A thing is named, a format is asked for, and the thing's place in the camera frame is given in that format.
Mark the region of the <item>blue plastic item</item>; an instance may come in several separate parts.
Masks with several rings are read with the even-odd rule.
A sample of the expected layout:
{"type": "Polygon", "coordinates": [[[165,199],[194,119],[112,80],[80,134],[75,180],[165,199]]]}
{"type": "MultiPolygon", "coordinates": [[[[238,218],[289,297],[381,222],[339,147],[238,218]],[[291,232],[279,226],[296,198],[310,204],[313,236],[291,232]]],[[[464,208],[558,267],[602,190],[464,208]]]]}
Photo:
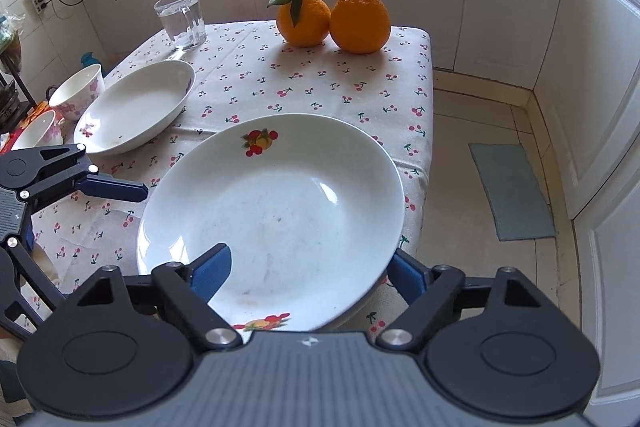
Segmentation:
{"type": "Polygon", "coordinates": [[[102,63],[96,57],[93,56],[92,52],[86,52],[86,53],[82,54],[81,58],[80,58],[80,62],[82,64],[82,66],[84,66],[84,67],[89,67],[91,65],[99,65],[100,69],[101,69],[101,72],[102,72],[102,76],[106,76],[107,75],[107,72],[106,72],[104,66],[102,65],[102,63]]]}

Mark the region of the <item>cherry print tablecloth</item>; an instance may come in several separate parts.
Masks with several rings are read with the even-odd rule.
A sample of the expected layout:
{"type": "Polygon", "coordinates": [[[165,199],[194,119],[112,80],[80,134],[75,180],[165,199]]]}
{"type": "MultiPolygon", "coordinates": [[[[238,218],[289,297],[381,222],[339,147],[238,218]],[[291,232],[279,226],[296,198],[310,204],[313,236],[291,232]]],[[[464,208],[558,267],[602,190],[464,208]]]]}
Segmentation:
{"type": "MultiPolygon", "coordinates": [[[[431,39],[397,27],[370,55],[341,51],[332,41],[296,49],[271,22],[208,28],[186,54],[195,88],[177,120],[132,152],[103,158],[100,169],[156,187],[198,144],[254,118],[280,114],[331,116],[372,136],[392,156],[405,192],[399,245],[416,252],[433,145],[431,39]]],[[[136,238],[143,208],[73,193],[38,212],[35,257],[63,293],[101,265],[137,270],[136,238]]]]}

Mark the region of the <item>white plate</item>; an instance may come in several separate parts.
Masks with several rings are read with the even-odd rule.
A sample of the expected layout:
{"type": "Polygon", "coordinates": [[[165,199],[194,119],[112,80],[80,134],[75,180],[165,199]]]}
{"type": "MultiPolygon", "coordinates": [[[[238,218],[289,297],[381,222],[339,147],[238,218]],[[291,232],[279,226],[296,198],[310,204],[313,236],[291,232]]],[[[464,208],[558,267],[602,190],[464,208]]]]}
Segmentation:
{"type": "Polygon", "coordinates": [[[183,61],[141,67],[92,102],[82,114],[73,142],[89,155],[118,155],[149,142],[186,107],[195,80],[183,61]]]}
{"type": "Polygon", "coordinates": [[[150,273],[224,243],[231,271],[210,306],[241,335],[314,331],[363,306],[398,245],[405,194],[366,132],[319,115],[271,115],[183,156],[146,202],[137,264],[150,273]]]}

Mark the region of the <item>white floral bowl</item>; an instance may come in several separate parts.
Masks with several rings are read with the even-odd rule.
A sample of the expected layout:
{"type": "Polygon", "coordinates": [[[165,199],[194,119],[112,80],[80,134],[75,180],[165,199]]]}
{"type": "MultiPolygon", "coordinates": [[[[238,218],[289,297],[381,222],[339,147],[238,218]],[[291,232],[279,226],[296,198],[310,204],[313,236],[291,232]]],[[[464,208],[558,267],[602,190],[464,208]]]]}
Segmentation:
{"type": "Polygon", "coordinates": [[[48,109],[26,127],[13,143],[11,150],[62,144],[60,120],[53,109],[48,109]]]}
{"type": "Polygon", "coordinates": [[[64,81],[49,96],[49,106],[68,121],[78,121],[105,91],[100,64],[91,64],[64,81]]]}

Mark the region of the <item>white kitchen cabinets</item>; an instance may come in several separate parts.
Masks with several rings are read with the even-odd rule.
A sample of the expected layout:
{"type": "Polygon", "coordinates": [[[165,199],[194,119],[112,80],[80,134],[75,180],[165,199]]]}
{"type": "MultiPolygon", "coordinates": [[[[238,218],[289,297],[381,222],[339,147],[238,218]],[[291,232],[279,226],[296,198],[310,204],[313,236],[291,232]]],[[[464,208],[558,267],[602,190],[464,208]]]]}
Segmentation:
{"type": "MultiPolygon", "coordinates": [[[[433,112],[445,101],[523,105],[559,220],[559,298],[582,300],[582,325],[604,374],[591,412],[618,425],[639,410],[639,0],[382,0],[394,28],[431,39],[433,112]]],[[[266,0],[201,0],[215,25],[268,16],[266,0]]],[[[117,75],[160,45],[150,0],[92,0],[88,13],[117,75]]],[[[433,120],[424,242],[436,257],[474,245],[454,229],[446,200],[480,186],[469,165],[444,161],[433,120]]]]}

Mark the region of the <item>orange with leaf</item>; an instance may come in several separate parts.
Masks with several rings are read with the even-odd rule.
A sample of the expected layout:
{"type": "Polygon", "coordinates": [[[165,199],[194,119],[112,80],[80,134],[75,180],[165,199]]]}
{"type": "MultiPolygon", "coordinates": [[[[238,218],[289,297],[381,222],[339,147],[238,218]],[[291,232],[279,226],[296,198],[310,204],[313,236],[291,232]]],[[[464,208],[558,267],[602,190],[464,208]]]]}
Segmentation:
{"type": "Polygon", "coordinates": [[[329,35],[331,10],[323,0],[269,0],[267,6],[278,8],[278,31],[294,48],[320,46],[329,35]]]}

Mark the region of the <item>green floor mat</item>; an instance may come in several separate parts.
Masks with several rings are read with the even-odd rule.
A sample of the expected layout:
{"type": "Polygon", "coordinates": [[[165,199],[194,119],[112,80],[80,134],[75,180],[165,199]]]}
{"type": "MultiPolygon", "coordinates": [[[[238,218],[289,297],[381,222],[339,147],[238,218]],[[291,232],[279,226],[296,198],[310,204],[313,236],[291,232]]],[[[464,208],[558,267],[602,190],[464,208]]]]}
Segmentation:
{"type": "Polygon", "coordinates": [[[554,222],[526,152],[520,144],[471,143],[500,242],[551,239],[554,222]]]}

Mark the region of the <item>glass mug with water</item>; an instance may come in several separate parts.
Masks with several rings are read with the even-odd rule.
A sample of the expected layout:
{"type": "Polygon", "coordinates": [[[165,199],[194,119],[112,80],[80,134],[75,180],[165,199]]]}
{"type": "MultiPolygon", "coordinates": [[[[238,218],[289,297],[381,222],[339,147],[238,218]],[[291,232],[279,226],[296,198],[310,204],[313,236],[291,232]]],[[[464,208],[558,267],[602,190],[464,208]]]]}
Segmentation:
{"type": "Polygon", "coordinates": [[[200,46],[206,40],[206,28],[200,0],[158,0],[154,11],[176,50],[200,46]]]}

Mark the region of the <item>bumpy orange right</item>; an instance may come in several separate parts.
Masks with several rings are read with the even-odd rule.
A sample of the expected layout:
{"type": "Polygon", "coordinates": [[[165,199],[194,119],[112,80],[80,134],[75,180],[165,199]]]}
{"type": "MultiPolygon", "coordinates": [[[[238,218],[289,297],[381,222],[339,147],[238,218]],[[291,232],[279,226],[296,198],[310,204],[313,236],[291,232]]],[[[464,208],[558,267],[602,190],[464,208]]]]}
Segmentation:
{"type": "Polygon", "coordinates": [[[378,52],[390,38],[390,16],[382,0],[337,0],[331,13],[330,34],[351,54],[378,52]]]}

